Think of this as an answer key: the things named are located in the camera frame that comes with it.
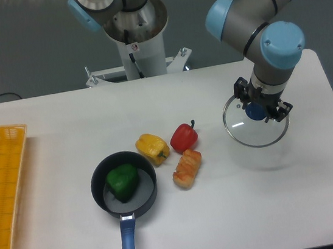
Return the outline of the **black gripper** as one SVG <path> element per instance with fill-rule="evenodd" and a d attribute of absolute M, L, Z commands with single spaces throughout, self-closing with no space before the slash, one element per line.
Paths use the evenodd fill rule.
<path fill-rule="evenodd" d="M 259 113 L 265 110 L 266 119 L 281 122 L 288 116 L 293 105 L 281 101 L 284 84 L 268 85 L 258 80 L 248 82 L 239 77 L 233 86 L 234 97 L 242 102 L 242 109 L 248 105 L 249 113 Z"/>

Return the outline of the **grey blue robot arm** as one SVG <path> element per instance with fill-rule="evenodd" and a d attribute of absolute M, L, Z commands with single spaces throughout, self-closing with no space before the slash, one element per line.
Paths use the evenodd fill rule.
<path fill-rule="evenodd" d="M 281 94 L 305 37 L 296 24 L 272 20 L 290 1 L 217 0 L 205 19 L 213 37 L 254 63 L 251 79 L 234 84 L 234 96 L 254 120 L 282 121 L 292 109 Z M 115 41 L 129 80 L 170 71 L 163 41 L 168 14 L 160 0 L 68 0 L 67 5 L 83 27 L 103 29 Z"/>

